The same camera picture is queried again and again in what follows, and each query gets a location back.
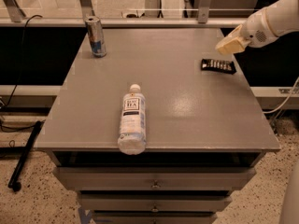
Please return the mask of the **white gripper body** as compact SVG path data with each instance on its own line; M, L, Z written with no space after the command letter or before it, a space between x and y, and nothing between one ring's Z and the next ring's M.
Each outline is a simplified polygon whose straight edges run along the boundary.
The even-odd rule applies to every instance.
M268 24L265 10L251 14L242 25L241 34L252 48L261 48L277 40Z

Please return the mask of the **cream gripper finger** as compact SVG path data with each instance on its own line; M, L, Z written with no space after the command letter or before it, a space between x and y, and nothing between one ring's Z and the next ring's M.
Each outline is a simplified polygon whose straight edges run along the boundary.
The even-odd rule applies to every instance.
M224 37L215 47L216 51L221 55L240 53L251 43L244 37Z
M243 36L241 34L242 28L243 28L242 24L238 25L236 28L234 28L234 30L231 33L229 33L226 37L224 37L223 40L225 42L232 42L232 41L241 42L243 40Z

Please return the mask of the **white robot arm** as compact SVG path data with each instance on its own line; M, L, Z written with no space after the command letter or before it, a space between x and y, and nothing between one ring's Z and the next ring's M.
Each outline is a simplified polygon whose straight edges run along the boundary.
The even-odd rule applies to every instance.
M216 45L216 51L227 55L243 52L246 47L261 48L298 31L299 0L278 0L251 14Z

